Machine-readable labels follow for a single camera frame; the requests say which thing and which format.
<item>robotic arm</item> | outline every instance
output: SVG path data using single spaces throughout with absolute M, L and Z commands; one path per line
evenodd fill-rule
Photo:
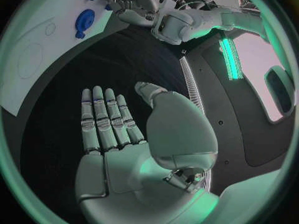
M 172 45 L 202 37 L 213 28 L 243 29 L 257 33 L 267 40 L 263 21 L 259 16 L 233 12 L 228 8 L 210 11 L 177 10 L 173 0 L 109 0 L 109 3 L 120 20 L 151 27 L 151 32 L 157 39 Z

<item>dark floor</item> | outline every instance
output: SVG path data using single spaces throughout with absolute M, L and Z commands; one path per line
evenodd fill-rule
M 38 99 L 26 125 L 21 172 L 53 211 L 70 223 L 85 223 L 74 196 L 82 157 L 81 92 L 95 85 L 123 94 L 145 134 L 151 109 L 135 93 L 137 81 L 188 96 L 179 60 L 148 30 L 130 27 L 94 44 L 67 64 Z

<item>robotic finger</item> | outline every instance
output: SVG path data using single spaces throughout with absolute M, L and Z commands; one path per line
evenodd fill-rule
M 137 127 L 135 121 L 132 118 L 125 97 L 123 95 L 117 96 L 117 104 L 119 106 L 119 110 L 121 112 L 131 142 L 132 143 L 146 142 L 143 134 L 141 133 L 140 129 Z
M 93 88 L 94 108 L 97 119 L 97 127 L 100 135 L 102 149 L 108 151 L 117 147 L 117 141 L 113 134 L 111 123 L 106 111 L 102 88 Z
M 122 119 L 120 110 L 117 106 L 117 101 L 112 89 L 106 89 L 105 91 L 105 99 L 107 102 L 108 113 L 112 123 L 113 130 L 116 134 L 116 138 L 121 147 L 124 147 L 127 144 L 130 144 L 130 138 L 124 124 L 124 120 Z
M 81 107 L 81 127 L 84 150 L 90 151 L 99 149 L 100 145 L 98 142 L 95 121 L 92 113 L 92 99 L 89 89 L 85 89 L 82 92 Z

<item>green light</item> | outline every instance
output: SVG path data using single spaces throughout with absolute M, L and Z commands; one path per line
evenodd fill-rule
M 227 68 L 229 80 L 242 79 L 241 63 L 235 43 L 228 38 L 219 41 Z

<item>drawn circle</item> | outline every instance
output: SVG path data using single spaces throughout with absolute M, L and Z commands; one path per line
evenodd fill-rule
M 33 43 L 27 46 L 19 56 L 17 69 L 22 79 L 30 78 L 39 68 L 43 59 L 42 46 Z
M 56 25 L 54 23 L 50 23 L 49 25 L 46 26 L 45 34 L 49 36 L 53 34 L 55 29 L 56 29 Z

